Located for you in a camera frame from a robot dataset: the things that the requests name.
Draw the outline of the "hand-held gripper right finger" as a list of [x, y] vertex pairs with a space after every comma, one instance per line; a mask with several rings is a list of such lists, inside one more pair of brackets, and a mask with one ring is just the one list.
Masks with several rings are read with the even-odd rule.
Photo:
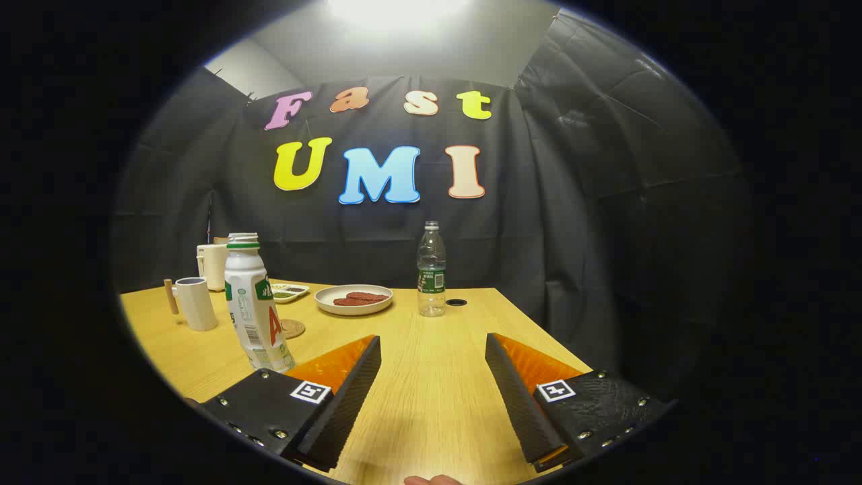
[[608, 370], [579, 371], [499, 333], [484, 359], [527, 463], [537, 472], [582, 465], [652, 426], [674, 408]]

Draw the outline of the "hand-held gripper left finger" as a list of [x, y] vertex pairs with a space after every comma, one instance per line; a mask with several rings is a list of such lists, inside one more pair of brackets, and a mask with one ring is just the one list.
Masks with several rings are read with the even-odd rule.
[[367, 335], [284, 373], [256, 370], [198, 410], [272, 455], [330, 472], [380, 365], [380, 338]]

